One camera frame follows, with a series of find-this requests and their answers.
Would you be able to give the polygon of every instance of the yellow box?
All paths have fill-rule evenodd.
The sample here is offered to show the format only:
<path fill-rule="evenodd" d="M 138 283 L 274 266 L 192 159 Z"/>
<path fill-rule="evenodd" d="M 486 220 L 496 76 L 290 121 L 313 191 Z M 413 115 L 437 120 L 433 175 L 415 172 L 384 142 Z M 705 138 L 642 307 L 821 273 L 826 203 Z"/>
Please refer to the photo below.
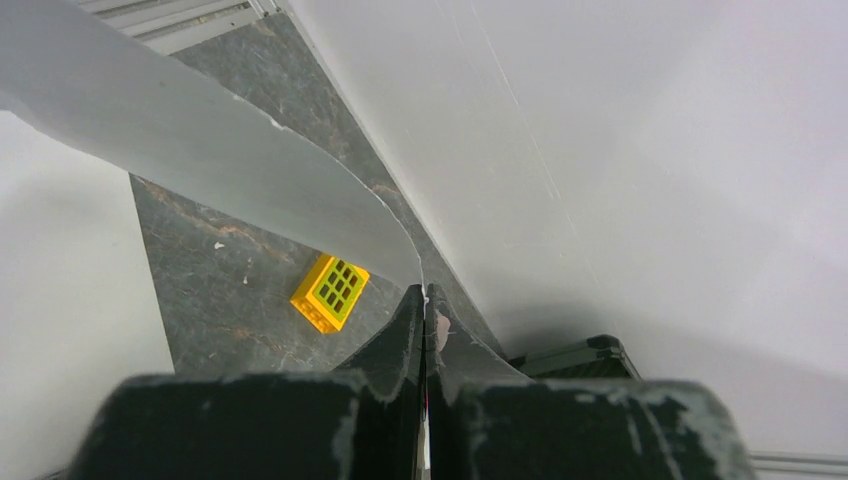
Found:
<path fill-rule="evenodd" d="M 321 333 L 338 332 L 369 277 L 368 272 L 356 265 L 321 254 L 292 295 L 291 304 Z"/>

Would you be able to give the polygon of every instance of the gray marble floor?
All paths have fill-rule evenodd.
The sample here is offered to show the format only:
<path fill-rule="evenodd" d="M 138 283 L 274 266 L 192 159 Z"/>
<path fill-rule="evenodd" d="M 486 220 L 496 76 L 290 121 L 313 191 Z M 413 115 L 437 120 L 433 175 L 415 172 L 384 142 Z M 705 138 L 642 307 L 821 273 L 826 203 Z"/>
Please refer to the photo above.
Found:
<path fill-rule="evenodd" d="M 464 324 L 500 346 L 285 15 L 174 55 L 338 158 L 395 212 Z M 328 370 L 388 321 L 402 291 L 372 276 L 345 328 L 323 335 L 288 303 L 318 252 L 132 178 L 177 373 Z"/>

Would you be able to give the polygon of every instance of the grid of holes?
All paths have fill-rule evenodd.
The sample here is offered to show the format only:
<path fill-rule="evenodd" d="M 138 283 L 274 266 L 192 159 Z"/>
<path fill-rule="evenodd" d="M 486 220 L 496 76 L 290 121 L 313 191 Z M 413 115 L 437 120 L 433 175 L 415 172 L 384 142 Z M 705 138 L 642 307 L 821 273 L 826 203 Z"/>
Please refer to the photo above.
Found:
<path fill-rule="evenodd" d="M 330 270 L 327 279 L 318 290 L 318 298 L 326 303 L 330 310 L 341 314 L 345 303 L 350 298 L 354 287 L 362 279 L 356 272 L 343 261 L 339 260 L 336 266 Z"/>

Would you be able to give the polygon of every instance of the yellow basket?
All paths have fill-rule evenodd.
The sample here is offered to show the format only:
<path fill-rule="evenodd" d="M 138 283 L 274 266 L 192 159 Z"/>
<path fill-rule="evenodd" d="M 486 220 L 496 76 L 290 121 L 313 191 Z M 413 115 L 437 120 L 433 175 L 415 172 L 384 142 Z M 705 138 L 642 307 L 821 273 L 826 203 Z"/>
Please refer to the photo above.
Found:
<path fill-rule="evenodd" d="M 291 304 L 321 333 L 338 332 L 362 295 L 368 277 L 365 270 L 324 253 L 297 287 Z"/>

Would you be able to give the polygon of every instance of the white wall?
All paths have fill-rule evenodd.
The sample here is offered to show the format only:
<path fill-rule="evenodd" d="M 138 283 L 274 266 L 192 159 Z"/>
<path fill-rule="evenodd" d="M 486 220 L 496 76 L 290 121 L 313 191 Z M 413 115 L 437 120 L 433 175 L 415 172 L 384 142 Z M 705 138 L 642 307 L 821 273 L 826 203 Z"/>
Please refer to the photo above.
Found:
<path fill-rule="evenodd" d="M 510 354 L 618 335 L 848 451 L 848 3 L 291 3 Z"/>
<path fill-rule="evenodd" d="M 127 173 L 0 111 L 0 478 L 67 466 L 123 380 L 173 373 Z"/>

